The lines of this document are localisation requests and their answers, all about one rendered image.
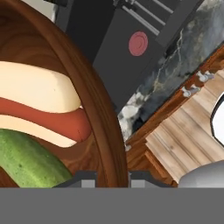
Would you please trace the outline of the brown wooden bowl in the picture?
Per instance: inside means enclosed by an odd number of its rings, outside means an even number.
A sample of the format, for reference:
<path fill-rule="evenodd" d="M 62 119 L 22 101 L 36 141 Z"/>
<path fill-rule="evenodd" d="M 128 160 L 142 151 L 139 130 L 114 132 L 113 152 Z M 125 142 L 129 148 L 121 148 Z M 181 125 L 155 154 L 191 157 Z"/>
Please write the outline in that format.
<path fill-rule="evenodd" d="M 123 136 L 102 80 L 79 48 L 50 19 L 21 0 L 0 0 L 0 60 L 48 68 L 71 78 L 92 126 L 88 140 L 60 148 L 37 138 L 71 172 L 98 172 L 99 187 L 126 187 Z"/>

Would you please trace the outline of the hot dog in bun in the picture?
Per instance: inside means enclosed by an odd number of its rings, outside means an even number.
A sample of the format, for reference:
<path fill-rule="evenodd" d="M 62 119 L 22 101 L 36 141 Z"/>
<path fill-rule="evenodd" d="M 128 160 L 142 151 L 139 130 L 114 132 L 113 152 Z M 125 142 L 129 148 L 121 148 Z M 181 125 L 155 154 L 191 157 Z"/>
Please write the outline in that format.
<path fill-rule="evenodd" d="M 0 129 L 24 132 L 63 148 L 91 134 L 70 78 L 9 61 L 0 61 Z"/>

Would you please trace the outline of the white round black-rimmed object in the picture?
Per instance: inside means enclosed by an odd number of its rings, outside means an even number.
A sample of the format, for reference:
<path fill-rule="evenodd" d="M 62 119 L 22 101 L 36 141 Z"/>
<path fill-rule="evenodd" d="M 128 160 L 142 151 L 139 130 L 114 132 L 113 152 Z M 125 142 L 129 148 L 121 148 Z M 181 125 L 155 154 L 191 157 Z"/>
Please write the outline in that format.
<path fill-rule="evenodd" d="M 214 105 L 210 117 L 212 135 L 217 142 L 224 145 L 224 92 Z"/>

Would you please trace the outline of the brown wooden cupboard run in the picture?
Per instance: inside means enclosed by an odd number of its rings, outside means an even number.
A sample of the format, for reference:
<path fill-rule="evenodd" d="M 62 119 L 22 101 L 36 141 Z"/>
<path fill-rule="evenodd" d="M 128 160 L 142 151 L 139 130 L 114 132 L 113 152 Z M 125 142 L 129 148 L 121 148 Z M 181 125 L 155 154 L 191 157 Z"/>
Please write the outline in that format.
<path fill-rule="evenodd" d="M 200 82 L 198 71 L 208 71 L 214 78 Z M 200 91 L 185 98 L 181 88 L 191 85 Z M 224 160 L 224 147 L 210 128 L 210 115 L 223 91 L 224 43 L 127 141 L 129 172 L 148 171 L 154 179 L 176 187 L 188 172 Z"/>

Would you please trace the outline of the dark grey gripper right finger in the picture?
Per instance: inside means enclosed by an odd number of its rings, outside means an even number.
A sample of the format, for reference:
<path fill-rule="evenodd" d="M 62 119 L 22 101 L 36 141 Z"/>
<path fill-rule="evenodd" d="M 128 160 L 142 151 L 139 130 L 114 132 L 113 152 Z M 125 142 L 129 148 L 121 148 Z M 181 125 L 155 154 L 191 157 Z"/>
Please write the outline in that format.
<path fill-rule="evenodd" d="M 149 171 L 130 171 L 129 186 L 131 188 L 169 187 L 162 181 L 153 178 Z"/>

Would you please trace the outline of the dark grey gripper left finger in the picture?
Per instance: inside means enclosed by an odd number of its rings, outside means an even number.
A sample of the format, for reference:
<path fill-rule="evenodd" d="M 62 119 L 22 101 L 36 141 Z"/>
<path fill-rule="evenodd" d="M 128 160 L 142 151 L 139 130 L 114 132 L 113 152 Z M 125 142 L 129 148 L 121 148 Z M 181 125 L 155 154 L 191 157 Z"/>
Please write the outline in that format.
<path fill-rule="evenodd" d="M 72 178 L 57 187 L 95 188 L 97 182 L 96 171 L 77 171 Z"/>

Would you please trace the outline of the green cucumber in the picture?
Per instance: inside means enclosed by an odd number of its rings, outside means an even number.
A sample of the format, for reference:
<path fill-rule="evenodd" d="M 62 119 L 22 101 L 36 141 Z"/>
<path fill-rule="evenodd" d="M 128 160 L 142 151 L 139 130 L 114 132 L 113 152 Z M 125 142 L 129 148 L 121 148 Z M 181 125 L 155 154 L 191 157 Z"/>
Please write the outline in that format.
<path fill-rule="evenodd" d="M 9 129 L 0 129 L 0 167 L 22 188 L 52 188 L 73 176 L 41 144 Z"/>

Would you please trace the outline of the silver cupboard knob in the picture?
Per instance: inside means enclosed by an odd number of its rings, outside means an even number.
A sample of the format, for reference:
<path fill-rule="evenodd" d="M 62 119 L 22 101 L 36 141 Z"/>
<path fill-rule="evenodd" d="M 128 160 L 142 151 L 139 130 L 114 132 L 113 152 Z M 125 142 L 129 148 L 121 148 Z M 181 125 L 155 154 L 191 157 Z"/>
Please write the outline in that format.
<path fill-rule="evenodd" d="M 185 98 L 190 98 L 192 95 L 198 93 L 200 91 L 200 87 L 196 87 L 195 85 L 191 85 L 189 89 L 186 89 L 185 87 L 181 88 L 183 92 L 183 96 Z"/>
<path fill-rule="evenodd" d="M 199 77 L 200 82 L 207 82 L 214 78 L 214 74 L 206 71 L 205 73 L 202 73 L 201 71 L 197 72 L 197 76 Z"/>

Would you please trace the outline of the dark grey hob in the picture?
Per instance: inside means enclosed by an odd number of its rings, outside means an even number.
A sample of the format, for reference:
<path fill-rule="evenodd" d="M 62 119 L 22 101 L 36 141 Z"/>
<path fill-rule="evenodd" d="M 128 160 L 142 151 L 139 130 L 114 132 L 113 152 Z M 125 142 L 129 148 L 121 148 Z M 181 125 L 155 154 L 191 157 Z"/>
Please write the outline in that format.
<path fill-rule="evenodd" d="M 52 0 L 55 24 L 100 75 L 119 112 L 204 0 Z"/>

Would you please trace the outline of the grey rounded object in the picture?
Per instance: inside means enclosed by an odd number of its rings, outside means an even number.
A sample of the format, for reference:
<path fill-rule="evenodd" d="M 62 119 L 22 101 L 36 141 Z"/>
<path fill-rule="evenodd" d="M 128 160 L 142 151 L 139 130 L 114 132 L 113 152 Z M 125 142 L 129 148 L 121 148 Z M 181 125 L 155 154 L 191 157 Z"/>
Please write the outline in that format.
<path fill-rule="evenodd" d="M 184 175 L 179 188 L 224 188 L 224 160 L 202 165 Z"/>

